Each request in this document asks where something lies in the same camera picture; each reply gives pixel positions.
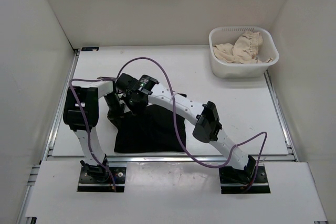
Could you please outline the beige trousers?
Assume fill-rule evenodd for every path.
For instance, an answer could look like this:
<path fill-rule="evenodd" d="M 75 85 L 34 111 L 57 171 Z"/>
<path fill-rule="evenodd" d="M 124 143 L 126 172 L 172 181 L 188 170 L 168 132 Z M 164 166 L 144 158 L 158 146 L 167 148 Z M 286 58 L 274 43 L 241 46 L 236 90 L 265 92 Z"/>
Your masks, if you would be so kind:
<path fill-rule="evenodd" d="M 215 57 L 225 63 L 258 64 L 269 63 L 272 57 L 261 61 L 258 57 L 259 48 L 263 45 L 263 37 L 260 32 L 245 31 L 236 40 L 235 44 L 225 43 L 213 47 Z"/>

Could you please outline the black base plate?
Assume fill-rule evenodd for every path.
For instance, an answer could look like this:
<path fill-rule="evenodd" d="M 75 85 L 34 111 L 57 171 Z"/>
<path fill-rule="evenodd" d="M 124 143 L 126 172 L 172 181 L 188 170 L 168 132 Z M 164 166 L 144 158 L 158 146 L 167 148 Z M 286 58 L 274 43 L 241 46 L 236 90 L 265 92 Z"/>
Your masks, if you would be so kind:
<path fill-rule="evenodd" d="M 258 167 L 256 178 L 254 183 L 245 192 L 246 187 L 253 179 L 254 175 L 251 178 L 239 177 L 238 172 L 235 172 L 231 167 L 223 167 L 219 169 L 219 180 L 221 194 L 269 194 L 270 187 L 268 183 L 268 177 L 264 165 Z"/>
<path fill-rule="evenodd" d="M 103 177 L 92 177 L 84 167 L 81 167 L 78 179 L 78 192 L 123 193 L 127 176 L 126 166 L 112 166 L 113 183 L 109 173 Z"/>

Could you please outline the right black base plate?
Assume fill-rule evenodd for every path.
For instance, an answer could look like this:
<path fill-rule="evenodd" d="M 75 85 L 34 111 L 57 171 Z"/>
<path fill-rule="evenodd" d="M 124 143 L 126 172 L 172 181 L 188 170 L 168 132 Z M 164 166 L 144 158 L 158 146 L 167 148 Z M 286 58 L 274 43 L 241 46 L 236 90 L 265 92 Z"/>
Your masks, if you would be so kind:
<path fill-rule="evenodd" d="M 268 177 L 264 165 L 258 167 L 256 178 L 254 183 L 245 192 L 246 187 L 253 179 L 254 175 L 251 178 L 239 177 L 238 172 L 235 172 L 231 167 L 223 167 L 219 169 L 219 180 L 221 194 L 269 194 L 270 187 L 268 183 Z"/>

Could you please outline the white plastic basket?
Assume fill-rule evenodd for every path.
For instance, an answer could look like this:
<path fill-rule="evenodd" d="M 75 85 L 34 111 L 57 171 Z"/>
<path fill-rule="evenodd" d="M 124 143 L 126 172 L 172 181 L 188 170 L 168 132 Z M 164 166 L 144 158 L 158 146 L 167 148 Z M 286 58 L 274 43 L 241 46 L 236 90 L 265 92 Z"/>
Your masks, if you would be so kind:
<path fill-rule="evenodd" d="M 271 34 L 260 27 L 218 27 L 208 38 L 211 69 L 220 78 L 260 77 L 279 60 Z"/>

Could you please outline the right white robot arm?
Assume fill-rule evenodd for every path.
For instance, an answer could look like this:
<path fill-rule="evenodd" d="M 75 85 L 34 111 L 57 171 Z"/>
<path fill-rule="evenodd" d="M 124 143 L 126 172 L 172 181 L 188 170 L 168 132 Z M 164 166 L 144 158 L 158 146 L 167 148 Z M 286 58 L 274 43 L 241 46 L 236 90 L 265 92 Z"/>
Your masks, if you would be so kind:
<path fill-rule="evenodd" d="M 210 144 L 227 158 L 229 176 L 242 184 L 252 180 L 257 162 L 227 136 L 213 102 L 203 104 L 189 100 L 148 75 L 138 80 L 123 73 L 117 78 L 115 86 L 122 92 L 123 102 L 134 114 L 142 113 L 151 104 L 175 112 L 189 121 L 194 126 L 192 136 L 196 140 Z"/>

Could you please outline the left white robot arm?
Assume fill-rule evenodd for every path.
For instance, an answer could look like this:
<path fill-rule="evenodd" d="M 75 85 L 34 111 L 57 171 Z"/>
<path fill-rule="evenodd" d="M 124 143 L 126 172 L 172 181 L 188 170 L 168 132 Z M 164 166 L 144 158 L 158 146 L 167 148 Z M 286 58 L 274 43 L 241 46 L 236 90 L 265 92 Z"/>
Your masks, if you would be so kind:
<path fill-rule="evenodd" d="M 99 121 L 99 100 L 104 98 L 108 106 L 108 120 L 116 127 L 124 116 L 115 87 L 116 78 L 100 77 L 94 80 L 73 78 L 69 81 L 63 112 L 63 121 L 75 133 L 80 142 L 85 172 L 100 183 L 114 180 L 107 156 L 102 150 L 96 126 Z"/>

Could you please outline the aluminium frame rail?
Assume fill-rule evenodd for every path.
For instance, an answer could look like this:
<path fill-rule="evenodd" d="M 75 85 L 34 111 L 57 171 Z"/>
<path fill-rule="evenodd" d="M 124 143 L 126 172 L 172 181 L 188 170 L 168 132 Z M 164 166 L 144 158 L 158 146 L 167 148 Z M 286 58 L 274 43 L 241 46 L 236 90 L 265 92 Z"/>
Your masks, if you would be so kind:
<path fill-rule="evenodd" d="M 226 158 L 222 156 L 197 156 L 200 162 L 220 162 L 224 163 Z M 109 162 L 192 162 L 188 156 L 108 156 Z"/>

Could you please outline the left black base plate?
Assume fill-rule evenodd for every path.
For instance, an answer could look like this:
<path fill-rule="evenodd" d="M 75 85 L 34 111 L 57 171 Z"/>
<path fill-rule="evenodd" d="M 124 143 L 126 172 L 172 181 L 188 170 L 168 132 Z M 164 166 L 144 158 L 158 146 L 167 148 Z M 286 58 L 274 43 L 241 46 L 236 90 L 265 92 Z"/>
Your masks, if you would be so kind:
<path fill-rule="evenodd" d="M 112 166 L 113 183 L 109 173 L 103 177 L 92 177 L 84 167 L 81 167 L 78 179 L 78 192 L 123 193 L 127 176 L 126 166 Z"/>

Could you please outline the black trousers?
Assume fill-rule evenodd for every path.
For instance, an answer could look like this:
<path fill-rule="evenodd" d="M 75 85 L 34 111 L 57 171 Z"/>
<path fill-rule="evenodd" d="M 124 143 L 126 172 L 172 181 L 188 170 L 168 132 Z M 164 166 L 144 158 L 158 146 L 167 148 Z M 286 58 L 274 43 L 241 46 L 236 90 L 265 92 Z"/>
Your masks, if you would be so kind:
<path fill-rule="evenodd" d="M 148 105 L 136 115 L 125 111 L 123 118 L 110 122 L 118 130 L 117 153 L 184 152 L 176 137 L 173 112 L 161 106 Z"/>

